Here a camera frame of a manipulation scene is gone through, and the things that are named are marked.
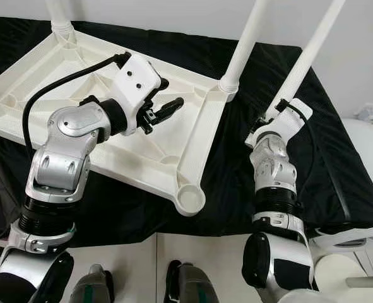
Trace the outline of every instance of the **black cloth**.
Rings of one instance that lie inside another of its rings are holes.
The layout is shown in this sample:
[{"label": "black cloth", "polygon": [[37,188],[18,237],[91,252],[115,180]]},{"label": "black cloth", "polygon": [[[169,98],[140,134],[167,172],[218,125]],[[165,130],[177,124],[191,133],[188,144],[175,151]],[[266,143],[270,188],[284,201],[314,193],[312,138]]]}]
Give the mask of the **black cloth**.
[{"label": "black cloth", "polygon": [[[225,72],[237,43],[82,21],[73,24],[83,33],[215,79]],[[48,34],[48,21],[0,18],[0,73]],[[251,150],[244,140],[300,53],[298,47],[255,45],[240,79],[240,90],[225,106],[204,168],[201,187],[206,205],[199,214],[182,217],[170,201],[92,172],[72,245],[138,242],[157,231],[192,235],[251,232],[254,172],[249,161]],[[331,232],[373,226],[373,183],[312,69],[296,97],[314,110],[310,123],[319,150],[303,194],[307,226]],[[300,191],[312,160],[306,128],[290,140],[288,152],[297,168]],[[0,230],[16,216],[14,207],[23,201],[29,166],[23,146],[0,138]],[[3,202],[9,204],[7,210]]]}]

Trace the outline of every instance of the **black cable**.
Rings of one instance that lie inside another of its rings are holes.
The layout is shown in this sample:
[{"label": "black cable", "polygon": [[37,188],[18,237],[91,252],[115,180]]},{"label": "black cable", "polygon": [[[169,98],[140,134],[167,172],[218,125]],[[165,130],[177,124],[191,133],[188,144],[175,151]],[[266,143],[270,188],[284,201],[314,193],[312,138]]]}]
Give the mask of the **black cable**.
[{"label": "black cable", "polygon": [[27,154],[29,161],[32,161],[32,142],[30,141],[30,134],[29,134],[29,113],[30,109],[34,105],[34,103],[45,93],[48,93],[49,91],[67,83],[74,79],[77,79],[79,77],[82,77],[86,74],[92,73],[98,69],[101,69],[105,67],[106,65],[109,65],[110,63],[116,62],[116,64],[119,66],[119,68],[122,67],[122,65],[127,61],[127,59],[130,57],[130,54],[127,52],[125,54],[121,55],[113,55],[112,57],[96,63],[93,66],[90,66],[89,68],[82,69],[81,71],[77,71],[73,74],[69,74],[68,76],[65,76],[64,78],[61,78],[45,87],[43,87],[41,90],[39,90],[35,95],[32,96],[31,99],[27,102],[25,105],[25,108],[23,109],[23,115],[22,115],[22,129],[23,129],[23,138],[25,140],[25,145],[27,149]]},{"label": "black cable", "polygon": [[310,169],[308,171],[307,177],[305,178],[305,181],[304,181],[304,183],[301,186],[301,190],[299,192],[299,195],[297,196],[298,201],[301,203],[302,202],[301,201],[302,194],[304,192],[305,187],[307,186],[307,183],[308,183],[308,181],[310,179],[310,176],[312,175],[312,171],[314,170],[314,163],[315,163],[315,158],[316,158],[316,154],[317,154],[317,145],[316,145],[314,131],[312,130],[311,125],[308,123],[308,120],[305,117],[305,115],[298,108],[296,108],[295,106],[293,106],[291,104],[286,104],[286,106],[288,108],[294,110],[296,113],[298,113],[298,115],[300,116],[300,118],[304,121],[304,124],[307,126],[307,129],[308,129],[308,132],[309,132],[310,138],[311,138],[311,145],[312,145],[312,161],[311,161],[311,166],[310,166]]}]

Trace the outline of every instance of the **white tube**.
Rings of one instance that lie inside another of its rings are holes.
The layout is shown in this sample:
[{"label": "white tube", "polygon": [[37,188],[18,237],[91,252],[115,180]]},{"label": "white tube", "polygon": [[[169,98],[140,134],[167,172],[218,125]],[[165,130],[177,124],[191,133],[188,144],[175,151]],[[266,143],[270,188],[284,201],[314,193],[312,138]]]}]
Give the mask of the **white tube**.
[{"label": "white tube", "polygon": [[346,278],[346,284],[350,288],[373,288],[373,276]]},{"label": "white tube", "polygon": [[52,19],[52,30],[60,35],[68,35],[73,26],[64,13],[61,0],[46,0],[47,9]]},{"label": "white tube", "polygon": [[329,6],[314,35],[308,42],[305,49],[302,51],[291,72],[288,74],[283,85],[274,97],[271,105],[268,107],[264,117],[266,121],[275,118],[279,114],[279,112],[275,109],[275,106],[278,105],[281,99],[285,99],[287,101],[291,101],[291,99],[293,99],[295,93],[302,83],[302,80],[310,69],[312,62],[317,56],[319,49],[324,43],[325,38],[328,36],[328,33],[331,30],[336,17],[338,17],[344,3],[345,0],[333,0]]},{"label": "white tube", "polygon": [[268,3],[269,0],[256,0],[241,38],[234,50],[227,71],[220,80],[220,89],[226,93],[232,94],[228,101],[231,101],[238,91],[239,78],[258,39],[260,23]]}]

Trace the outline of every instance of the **power outlet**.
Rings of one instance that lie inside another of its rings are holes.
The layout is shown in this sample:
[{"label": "power outlet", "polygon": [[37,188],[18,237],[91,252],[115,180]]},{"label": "power outlet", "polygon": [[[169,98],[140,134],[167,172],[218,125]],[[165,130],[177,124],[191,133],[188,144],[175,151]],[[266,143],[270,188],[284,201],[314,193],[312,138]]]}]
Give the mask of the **power outlet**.
[{"label": "power outlet", "polygon": [[373,103],[364,104],[364,106],[353,115],[358,120],[373,123]]}]

